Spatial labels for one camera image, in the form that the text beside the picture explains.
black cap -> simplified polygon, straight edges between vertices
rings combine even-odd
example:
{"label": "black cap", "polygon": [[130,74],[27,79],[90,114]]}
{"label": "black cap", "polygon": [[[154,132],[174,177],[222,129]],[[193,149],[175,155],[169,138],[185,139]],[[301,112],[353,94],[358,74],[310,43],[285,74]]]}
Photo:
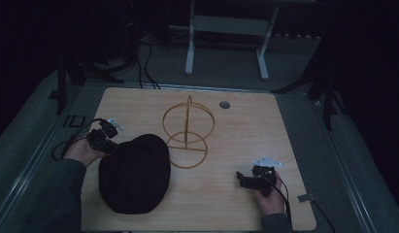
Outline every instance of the black cap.
{"label": "black cap", "polygon": [[145,214],[163,199],[171,166],[166,143],[145,134],[118,145],[117,151],[99,164],[99,191],[120,214]]}

person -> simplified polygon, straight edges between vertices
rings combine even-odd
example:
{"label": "person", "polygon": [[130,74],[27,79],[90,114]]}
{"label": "person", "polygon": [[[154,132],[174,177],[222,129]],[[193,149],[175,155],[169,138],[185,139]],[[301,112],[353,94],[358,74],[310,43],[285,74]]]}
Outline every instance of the person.
{"label": "person", "polygon": [[[281,190],[282,179],[277,172],[276,176],[276,188]],[[292,226],[284,214],[284,200],[274,188],[267,197],[263,196],[259,190],[252,192],[260,212],[263,214],[261,219],[263,233],[293,232]]]}
{"label": "person", "polygon": [[[109,154],[93,150],[87,139],[72,144],[62,160],[56,162],[51,175],[36,197],[35,205],[24,218],[20,232],[82,232],[81,193],[86,167]],[[276,187],[281,190],[282,183]],[[264,215],[264,233],[292,232],[284,214],[284,201],[273,189],[268,197],[254,190],[253,195]]]}
{"label": "person", "polygon": [[93,150],[87,139],[72,144],[56,162],[20,232],[82,232],[81,193],[86,167],[109,154]]}

dark sleeve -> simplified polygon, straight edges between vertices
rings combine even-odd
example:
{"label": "dark sleeve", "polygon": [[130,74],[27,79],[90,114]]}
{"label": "dark sleeve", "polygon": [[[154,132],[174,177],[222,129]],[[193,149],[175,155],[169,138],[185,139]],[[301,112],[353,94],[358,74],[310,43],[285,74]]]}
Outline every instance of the dark sleeve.
{"label": "dark sleeve", "polygon": [[77,160],[58,161],[20,232],[81,232],[81,192],[85,172],[86,168]]}
{"label": "dark sleeve", "polygon": [[293,232],[290,222],[285,214],[273,214],[261,219],[263,233],[289,233]]}

wire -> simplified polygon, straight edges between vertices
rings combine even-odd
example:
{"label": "wire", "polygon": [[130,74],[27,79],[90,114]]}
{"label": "wire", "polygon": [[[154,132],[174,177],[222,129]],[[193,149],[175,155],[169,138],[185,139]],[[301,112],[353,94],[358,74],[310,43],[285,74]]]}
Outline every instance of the wire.
{"label": "wire", "polygon": [[139,69],[139,76],[138,76],[139,87],[143,88],[143,85],[142,85],[142,74],[145,74],[145,76],[148,78],[148,80],[150,81],[150,83],[153,86],[153,88],[154,89],[160,89],[159,84],[154,79],[151,78],[151,76],[150,76],[150,74],[148,72],[148,63],[149,63],[149,60],[150,60],[150,57],[151,57],[151,54],[152,54],[151,46],[148,43],[145,43],[143,41],[141,41],[141,44],[147,46],[150,49],[150,52],[148,54],[147,60],[145,61],[145,67],[142,67],[141,60],[139,59],[139,57],[136,58],[136,61],[138,63],[138,69]]}
{"label": "wire", "polygon": [[332,222],[330,221],[329,217],[325,214],[325,212],[319,207],[319,205],[317,204],[316,201],[312,201],[312,203],[314,203],[314,205],[317,207],[317,209],[320,211],[320,213],[323,215],[323,217],[326,219],[326,221],[328,222],[330,228],[332,229],[333,233],[336,233],[335,230],[335,226],[332,224]]}
{"label": "wire", "polygon": [[114,66],[114,67],[109,67],[109,68],[106,68],[103,70],[108,72],[109,74],[113,74],[118,71],[123,71],[126,68],[132,66],[133,63],[135,62],[135,60],[136,60],[136,57],[128,56],[128,57],[126,57],[126,59],[124,59],[122,64]]}
{"label": "wire", "polygon": [[[176,39],[178,37],[181,37],[183,35],[188,35],[188,34],[189,34],[189,29],[185,29],[183,32],[179,32],[179,33],[176,33],[175,35],[170,36],[169,40],[173,40],[173,39]],[[162,39],[160,39],[160,38],[157,39],[155,37],[156,37],[155,34],[149,34],[149,35],[145,36],[144,38],[142,38],[141,41],[148,43],[150,45],[163,45],[164,44]]]}
{"label": "wire", "polygon": [[284,201],[284,204],[285,204],[285,206],[286,206],[286,216],[287,216],[287,220],[289,221],[289,223],[290,223],[290,226],[292,227],[292,215],[291,215],[291,212],[290,212],[290,205],[289,205],[289,192],[288,192],[288,190],[287,190],[287,187],[286,187],[286,184],[284,184],[284,182],[281,180],[281,179],[279,179],[278,177],[276,177],[276,179],[278,179],[281,183],[283,183],[283,186],[284,186],[284,188],[286,189],[286,197],[284,197],[284,195],[283,195],[283,193],[275,186],[275,185],[273,185],[272,183],[271,183],[271,181],[269,181],[269,179],[268,178],[266,178],[264,175],[263,175],[263,172],[262,172],[262,169],[261,168],[258,168],[259,169],[259,171],[260,171],[260,173],[259,173],[259,176],[261,176],[263,179],[265,179],[270,185],[271,185],[271,187],[273,187],[277,192],[278,192],[278,194],[281,196],[281,198],[283,199],[283,201]]}
{"label": "wire", "polygon": [[[80,128],[78,131],[76,131],[76,133],[74,133],[74,134],[69,138],[68,141],[64,141],[64,142],[61,142],[61,143],[57,144],[57,145],[51,150],[51,157],[52,157],[55,161],[61,160],[61,159],[63,158],[63,156],[65,155],[66,151],[68,150],[68,148],[70,148],[70,146],[72,146],[72,144],[76,143],[76,142],[79,141],[79,140],[84,139],[84,137],[83,137],[83,138],[77,139],[77,138],[78,138],[78,135],[79,135],[84,129],[86,129],[91,123],[93,123],[93,122],[95,122],[95,121],[102,121],[102,120],[103,120],[102,118],[96,118],[96,119],[92,120],[91,122],[87,123],[85,126],[83,126],[82,128]],[[63,151],[62,151],[62,153],[60,154],[60,156],[59,156],[59,157],[56,157],[55,152],[56,152],[56,150],[57,150],[60,146],[62,146],[62,145],[65,145],[65,147],[63,148]]]}
{"label": "wire", "polygon": [[113,72],[112,75],[116,78],[118,78],[122,75],[125,75],[128,72],[130,72],[133,68],[135,68],[135,65],[136,65],[136,57],[135,57],[135,60],[133,61],[133,63],[129,67],[127,67],[126,69],[121,70],[121,71]]}

white metal stand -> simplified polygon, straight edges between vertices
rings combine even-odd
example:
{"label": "white metal stand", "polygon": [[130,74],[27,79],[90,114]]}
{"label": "white metal stand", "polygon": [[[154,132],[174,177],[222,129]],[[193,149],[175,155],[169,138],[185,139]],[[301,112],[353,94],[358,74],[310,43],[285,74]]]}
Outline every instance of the white metal stand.
{"label": "white metal stand", "polygon": [[272,29],[278,15],[279,7],[275,7],[270,20],[232,18],[232,17],[208,17],[195,14],[195,0],[190,1],[189,22],[189,47],[187,49],[186,66],[184,72],[191,75],[193,71],[193,57],[195,53],[194,32],[209,31],[221,33],[233,33],[243,35],[263,36],[262,46],[256,50],[256,58],[259,64],[260,77],[262,80],[269,79],[266,68],[265,52],[272,34]]}

